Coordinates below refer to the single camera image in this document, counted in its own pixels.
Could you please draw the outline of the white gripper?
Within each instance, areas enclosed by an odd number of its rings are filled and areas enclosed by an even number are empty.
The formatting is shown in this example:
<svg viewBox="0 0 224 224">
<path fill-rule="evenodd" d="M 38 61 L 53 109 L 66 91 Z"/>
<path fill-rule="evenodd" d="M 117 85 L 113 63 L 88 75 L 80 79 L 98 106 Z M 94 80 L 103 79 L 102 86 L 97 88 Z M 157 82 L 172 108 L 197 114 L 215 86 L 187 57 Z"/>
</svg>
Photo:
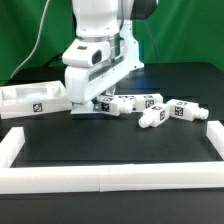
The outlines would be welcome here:
<svg viewBox="0 0 224 224">
<path fill-rule="evenodd" d="M 142 68 L 139 44 L 132 35 L 77 37 L 64 52 L 65 86 L 69 99 L 85 104 Z"/>
</svg>

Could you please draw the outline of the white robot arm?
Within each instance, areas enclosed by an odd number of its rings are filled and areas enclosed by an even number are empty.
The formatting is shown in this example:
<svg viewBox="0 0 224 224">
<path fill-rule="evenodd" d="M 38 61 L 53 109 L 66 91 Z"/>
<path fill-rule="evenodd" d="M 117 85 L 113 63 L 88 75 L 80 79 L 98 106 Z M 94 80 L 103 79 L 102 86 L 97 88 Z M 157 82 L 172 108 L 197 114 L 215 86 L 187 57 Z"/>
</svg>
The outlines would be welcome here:
<svg viewBox="0 0 224 224">
<path fill-rule="evenodd" d="M 63 53 L 69 99 L 86 104 L 142 68 L 132 22 L 149 18 L 159 0 L 72 0 L 75 40 Z"/>
</svg>

